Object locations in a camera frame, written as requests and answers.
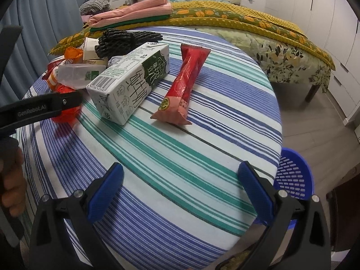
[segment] hand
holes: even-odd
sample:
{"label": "hand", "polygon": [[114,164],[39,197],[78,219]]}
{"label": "hand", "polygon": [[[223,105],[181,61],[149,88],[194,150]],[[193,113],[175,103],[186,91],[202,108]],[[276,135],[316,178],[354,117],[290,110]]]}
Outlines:
{"label": "hand", "polygon": [[[4,193],[1,196],[1,203],[9,208],[13,217],[19,216],[25,209],[25,194],[27,183],[23,177],[21,165],[24,163],[24,155],[21,148],[16,151],[15,163],[11,170],[2,176]],[[0,172],[4,167],[4,161],[0,159]]]}

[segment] curtain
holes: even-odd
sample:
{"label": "curtain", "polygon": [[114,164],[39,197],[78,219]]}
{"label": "curtain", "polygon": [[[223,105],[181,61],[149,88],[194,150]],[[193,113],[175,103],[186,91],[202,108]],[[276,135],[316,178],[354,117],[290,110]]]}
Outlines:
{"label": "curtain", "polygon": [[13,0],[0,29],[21,25],[23,30],[4,71],[0,106],[21,99],[53,59],[47,55],[50,49],[64,37],[81,31],[79,5],[84,1]]}

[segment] striped tablecloth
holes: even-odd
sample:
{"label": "striped tablecloth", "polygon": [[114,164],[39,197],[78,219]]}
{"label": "striped tablecloth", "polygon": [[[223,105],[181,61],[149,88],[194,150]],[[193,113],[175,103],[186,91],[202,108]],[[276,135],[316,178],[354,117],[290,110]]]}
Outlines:
{"label": "striped tablecloth", "polygon": [[[162,33],[170,45],[171,71],[124,126],[101,119],[88,98],[73,125],[46,120],[17,131],[29,183],[24,220],[29,232],[43,194],[66,197],[120,162],[124,185],[95,225],[113,254],[126,269],[202,269],[233,247],[256,217],[236,177],[239,163],[248,160],[274,180],[279,108],[263,71],[225,40],[184,28],[146,30]],[[177,127],[150,116],[179,72],[181,43],[211,53],[191,94],[193,124]],[[26,96],[48,92],[39,79]]]}

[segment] metal screw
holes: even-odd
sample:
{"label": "metal screw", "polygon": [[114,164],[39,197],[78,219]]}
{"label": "metal screw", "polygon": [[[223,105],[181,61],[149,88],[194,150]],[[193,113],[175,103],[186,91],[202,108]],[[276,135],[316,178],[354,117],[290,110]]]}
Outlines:
{"label": "metal screw", "polygon": [[50,199],[50,196],[48,194],[45,194],[41,197],[41,201],[43,201],[43,202],[46,202],[49,199]]}
{"label": "metal screw", "polygon": [[82,195],[84,195],[84,191],[83,190],[76,190],[74,192],[74,197],[75,198],[80,198]]}
{"label": "metal screw", "polygon": [[279,196],[282,198],[286,198],[288,196],[287,192],[285,190],[280,190],[278,192]]}
{"label": "metal screw", "polygon": [[318,195],[312,195],[311,198],[312,198],[312,200],[313,200],[314,202],[316,202],[316,203],[318,203],[318,202],[320,201],[320,198],[319,198]]}

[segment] yellow round logo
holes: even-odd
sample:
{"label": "yellow round logo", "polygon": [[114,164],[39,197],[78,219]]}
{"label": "yellow round logo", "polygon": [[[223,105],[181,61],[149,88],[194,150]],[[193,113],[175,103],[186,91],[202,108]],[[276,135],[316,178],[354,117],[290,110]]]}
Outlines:
{"label": "yellow round logo", "polygon": [[170,99],[165,97],[159,106],[159,110],[166,110],[170,105]]}

